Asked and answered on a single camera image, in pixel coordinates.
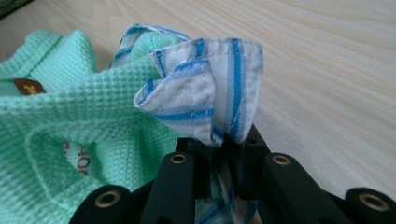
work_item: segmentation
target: mint green towel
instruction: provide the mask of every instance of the mint green towel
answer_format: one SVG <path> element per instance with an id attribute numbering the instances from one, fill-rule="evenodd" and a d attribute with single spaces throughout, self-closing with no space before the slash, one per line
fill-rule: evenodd
<path id="1" fill-rule="evenodd" d="M 97 73 L 81 31 L 39 30 L 0 63 L 0 222 L 67 223 L 91 191 L 155 178 L 178 134 L 133 99 L 160 78 L 149 51 L 177 42 L 147 33 L 130 63 Z M 14 78 L 37 80 L 46 93 L 21 95 Z"/>

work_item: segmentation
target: clothing tag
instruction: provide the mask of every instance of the clothing tag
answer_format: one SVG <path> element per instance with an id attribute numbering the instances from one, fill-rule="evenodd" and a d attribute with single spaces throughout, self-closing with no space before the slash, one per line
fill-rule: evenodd
<path id="1" fill-rule="evenodd" d="M 32 79 L 14 78 L 14 83 L 23 95 L 36 95 L 46 92 L 38 81 Z"/>

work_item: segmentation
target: screw hole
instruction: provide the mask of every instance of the screw hole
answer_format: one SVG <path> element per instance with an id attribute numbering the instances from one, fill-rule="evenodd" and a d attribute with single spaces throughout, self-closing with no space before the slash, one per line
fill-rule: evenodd
<path id="1" fill-rule="evenodd" d="M 273 161 L 279 165 L 289 165 L 290 164 L 289 158 L 287 158 L 285 156 L 280 156 L 280 155 L 274 156 Z"/>
<path id="2" fill-rule="evenodd" d="M 181 154 L 177 154 L 171 157 L 171 162 L 174 164 L 181 164 L 187 160 L 187 157 Z"/>
<path id="3" fill-rule="evenodd" d="M 95 205 L 100 208 L 113 206 L 120 200 L 120 193 L 115 190 L 109 190 L 99 195 L 95 200 Z"/>
<path id="4" fill-rule="evenodd" d="M 377 196 L 369 193 L 363 193 L 359 195 L 359 200 L 361 200 L 364 205 L 379 211 L 387 212 L 389 210 L 389 205 L 384 202 L 384 200 L 378 198 Z"/>

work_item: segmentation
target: striped cloth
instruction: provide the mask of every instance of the striped cloth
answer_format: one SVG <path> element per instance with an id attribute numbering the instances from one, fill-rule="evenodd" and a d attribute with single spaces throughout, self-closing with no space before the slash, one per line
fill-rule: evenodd
<path id="1" fill-rule="evenodd" d="M 149 32 L 175 35 L 182 42 L 149 54 L 161 79 L 149 80 L 134 106 L 207 146 L 220 147 L 225 135 L 242 143 L 258 103 L 262 48 L 240 38 L 190 40 L 170 28 L 137 24 L 122 38 L 111 66 L 127 63 L 138 37 Z M 216 173 L 212 182 L 219 190 L 210 202 L 197 202 L 196 223 L 250 223 L 257 203 L 234 198 L 227 163 Z"/>

